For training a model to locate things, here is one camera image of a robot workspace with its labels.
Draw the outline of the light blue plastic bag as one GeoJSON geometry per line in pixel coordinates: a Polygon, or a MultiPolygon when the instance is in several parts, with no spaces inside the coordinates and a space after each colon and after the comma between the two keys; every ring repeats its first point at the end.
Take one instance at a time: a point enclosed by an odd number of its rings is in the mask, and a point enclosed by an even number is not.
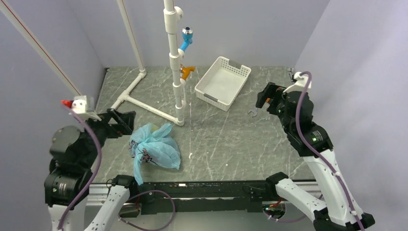
{"type": "Polygon", "coordinates": [[[181,158],[176,141],[170,136],[172,125],[163,124],[151,132],[152,123],[148,123],[130,135],[129,155],[133,158],[133,175],[138,185],[143,184],[141,164],[149,163],[168,169],[179,169],[181,158]]]}

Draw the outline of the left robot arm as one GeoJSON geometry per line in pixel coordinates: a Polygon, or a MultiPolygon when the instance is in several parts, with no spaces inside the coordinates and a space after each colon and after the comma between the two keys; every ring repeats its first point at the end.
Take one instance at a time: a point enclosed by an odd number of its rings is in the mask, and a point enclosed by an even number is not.
{"type": "Polygon", "coordinates": [[[68,213],[89,193],[102,162],[102,147],[107,139],[130,135],[134,129],[136,112],[120,113],[108,109],[105,113],[76,113],[67,108],[83,127],[67,126],[55,132],[50,154],[50,173],[45,179],[45,202],[49,208],[65,206],[53,229],[64,231],[68,213]]]}

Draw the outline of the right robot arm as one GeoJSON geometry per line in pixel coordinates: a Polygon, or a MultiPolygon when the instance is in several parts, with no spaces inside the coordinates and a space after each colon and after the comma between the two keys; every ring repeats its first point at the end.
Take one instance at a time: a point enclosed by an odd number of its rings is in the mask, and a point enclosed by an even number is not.
{"type": "Polygon", "coordinates": [[[317,231],[363,231],[375,224],[375,218],[364,212],[353,198],[327,131],[313,121],[314,105],[308,86],[283,87],[270,82],[258,93],[255,105],[261,108],[268,103],[267,111],[279,118],[290,145],[311,170],[321,198],[301,189],[282,172],[266,179],[266,196],[289,201],[312,221],[317,231]]]}

